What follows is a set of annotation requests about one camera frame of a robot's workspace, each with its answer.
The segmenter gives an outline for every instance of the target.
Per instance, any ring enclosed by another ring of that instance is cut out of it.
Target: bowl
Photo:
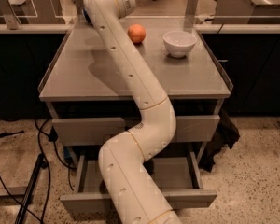
[[[163,36],[164,45],[175,58],[186,56],[195,46],[196,37],[185,31],[172,31]]]

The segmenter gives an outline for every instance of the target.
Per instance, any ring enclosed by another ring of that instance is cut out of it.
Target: robot arm segment
[[[181,223],[143,162],[162,151],[175,134],[175,112],[159,81],[123,30],[119,19],[134,0],[84,0],[95,29],[141,113],[141,123],[108,140],[99,165],[123,223]]]

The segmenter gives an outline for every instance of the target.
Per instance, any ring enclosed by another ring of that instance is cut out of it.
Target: drawer
[[[172,142],[211,141],[220,117],[177,116],[176,132]],[[53,126],[65,146],[101,145],[110,137],[139,123],[132,118],[55,119]]]
[[[214,190],[203,188],[192,151],[187,157],[153,158],[146,163],[146,168],[174,209],[208,207],[217,196]],[[80,156],[74,193],[60,200],[71,213],[114,209],[97,161],[88,160],[84,154]]]

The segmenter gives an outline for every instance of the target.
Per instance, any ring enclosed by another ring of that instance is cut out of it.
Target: floor
[[[75,13],[67,2],[68,16]],[[186,0],[136,0],[136,15],[183,15]],[[199,14],[212,14],[213,0],[200,0]],[[201,170],[205,189],[217,191],[217,197],[208,208],[183,209],[177,213],[182,223],[280,223],[280,117],[232,117],[240,132],[240,140],[233,149],[223,148],[215,156],[211,173]],[[40,127],[44,120],[38,120]],[[51,122],[44,126],[49,133]],[[0,120],[0,133],[23,133],[0,138],[0,175],[7,187],[27,186],[36,158],[40,153],[35,121]],[[40,145],[46,153],[51,172],[50,196],[44,215],[46,224],[118,223],[115,212],[109,214],[69,214],[59,198],[73,191],[68,182],[68,169],[57,159],[55,148],[46,135],[40,134]],[[63,147],[57,142],[57,151],[63,156]],[[48,189],[48,168],[40,171],[29,209],[42,216]],[[75,185],[76,172],[70,172],[71,185]],[[19,206],[10,199],[0,199],[0,224],[14,223]],[[27,214],[25,223],[39,223]]]

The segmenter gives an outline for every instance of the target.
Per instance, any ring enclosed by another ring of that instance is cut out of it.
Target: orange ball
[[[143,40],[146,38],[146,35],[146,29],[139,24],[131,25],[128,29],[128,36],[134,44],[143,42]]]

